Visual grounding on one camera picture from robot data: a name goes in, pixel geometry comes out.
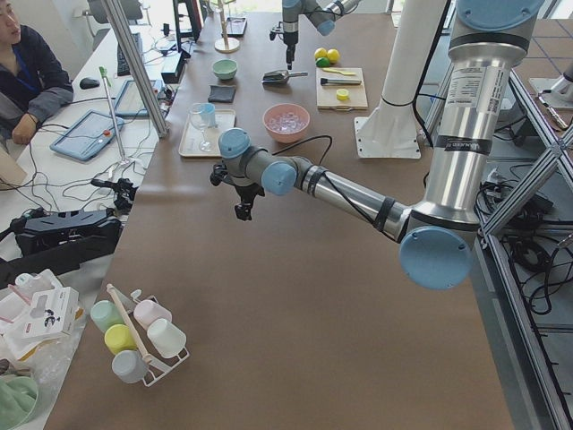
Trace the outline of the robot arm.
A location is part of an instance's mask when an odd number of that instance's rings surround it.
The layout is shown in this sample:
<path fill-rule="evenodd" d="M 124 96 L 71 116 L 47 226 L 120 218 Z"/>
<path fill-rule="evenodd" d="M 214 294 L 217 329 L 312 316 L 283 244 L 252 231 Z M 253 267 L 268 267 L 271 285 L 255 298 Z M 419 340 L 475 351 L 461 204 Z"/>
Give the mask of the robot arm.
<path fill-rule="evenodd" d="M 296 45 L 299 41 L 299 17 L 306 17 L 322 35 L 328 36 L 335 29 L 335 22 L 352 13 L 360 0 L 331 1 L 322 7 L 314 0 L 283 0 L 282 17 L 269 32 L 269 39 L 280 36 L 286 45 L 286 68 L 292 70 Z"/>
<path fill-rule="evenodd" d="M 222 160 L 210 175 L 241 201 L 235 215 L 251 217 L 254 199 L 299 189 L 365 220 L 399 244 L 399 260 L 416 284 L 459 285 L 472 266 L 479 228 L 474 206 L 511 70 L 526 56 L 538 1 L 408 1 L 394 40 L 379 105 L 355 123 L 366 158 L 415 154 L 420 124 L 415 101 L 441 34 L 454 16 L 448 56 L 453 71 L 423 199 L 411 206 L 338 176 L 308 159 L 279 157 L 252 145 L 240 128 L 218 138 Z"/>

